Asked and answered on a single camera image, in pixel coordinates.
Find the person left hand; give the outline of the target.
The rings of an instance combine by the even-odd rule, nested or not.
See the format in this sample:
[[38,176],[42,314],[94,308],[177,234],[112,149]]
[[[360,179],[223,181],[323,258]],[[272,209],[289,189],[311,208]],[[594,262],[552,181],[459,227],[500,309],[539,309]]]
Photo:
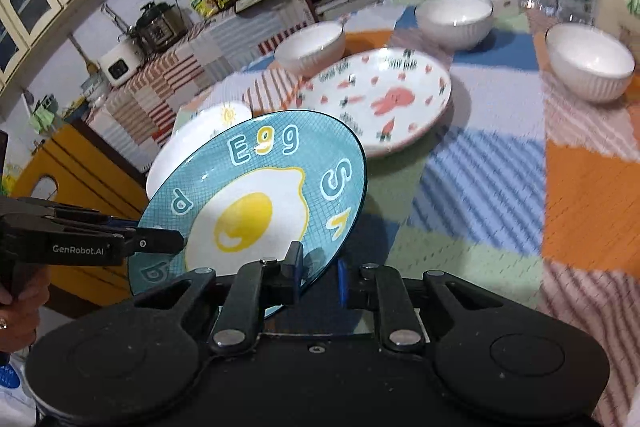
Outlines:
[[50,297],[50,271],[40,267],[25,283],[20,295],[12,297],[1,288],[0,350],[6,353],[20,351],[37,339],[40,324],[39,311]]

